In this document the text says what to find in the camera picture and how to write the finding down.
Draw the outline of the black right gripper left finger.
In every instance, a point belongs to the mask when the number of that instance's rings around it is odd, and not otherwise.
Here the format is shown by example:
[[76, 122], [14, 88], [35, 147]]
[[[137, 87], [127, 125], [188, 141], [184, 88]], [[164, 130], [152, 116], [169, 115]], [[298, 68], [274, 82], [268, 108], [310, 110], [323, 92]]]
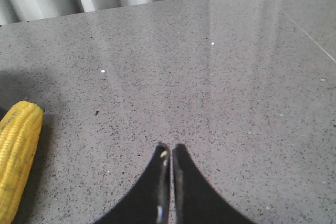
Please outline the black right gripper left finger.
[[96, 223], [168, 223], [170, 182], [170, 150], [159, 142], [140, 178]]

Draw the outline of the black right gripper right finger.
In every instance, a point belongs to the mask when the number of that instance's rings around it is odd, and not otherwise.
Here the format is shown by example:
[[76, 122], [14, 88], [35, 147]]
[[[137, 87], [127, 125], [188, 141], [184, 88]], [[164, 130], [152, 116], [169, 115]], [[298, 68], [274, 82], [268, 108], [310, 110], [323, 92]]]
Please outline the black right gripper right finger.
[[214, 190], [184, 144], [173, 150], [173, 174], [177, 223], [253, 223]]

